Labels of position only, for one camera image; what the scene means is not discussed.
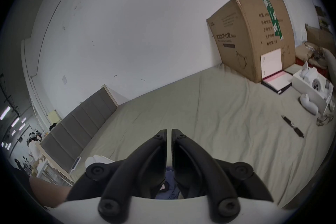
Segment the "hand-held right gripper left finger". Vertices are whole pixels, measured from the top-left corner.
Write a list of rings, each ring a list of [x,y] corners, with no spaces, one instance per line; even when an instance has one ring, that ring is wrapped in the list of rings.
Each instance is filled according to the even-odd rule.
[[[155,198],[166,177],[167,130],[162,129],[126,159],[90,164],[66,201],[100,197],[102,217],[127,217],[133,195]]]

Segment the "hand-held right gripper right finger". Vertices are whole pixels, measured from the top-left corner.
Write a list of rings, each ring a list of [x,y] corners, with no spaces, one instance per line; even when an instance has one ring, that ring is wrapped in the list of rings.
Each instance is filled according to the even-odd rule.
[[[171,131],[171,153],[180,193],[183,198],[207,196],[210,218],[236,218],[239,197],[273,202],[250,164],[215,159],[178,129]]]

